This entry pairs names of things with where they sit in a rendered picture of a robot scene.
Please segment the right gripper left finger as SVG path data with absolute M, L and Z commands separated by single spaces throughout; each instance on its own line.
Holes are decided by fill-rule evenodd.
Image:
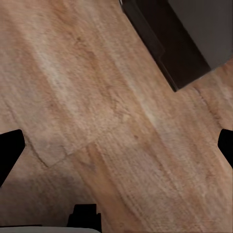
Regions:
M 0 187 L 25 149 L 21 129 L 0 134 Z

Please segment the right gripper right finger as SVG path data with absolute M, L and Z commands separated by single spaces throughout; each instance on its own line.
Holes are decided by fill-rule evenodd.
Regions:
M 222 129 L 217 145 L 233 167 L 233 131 Z

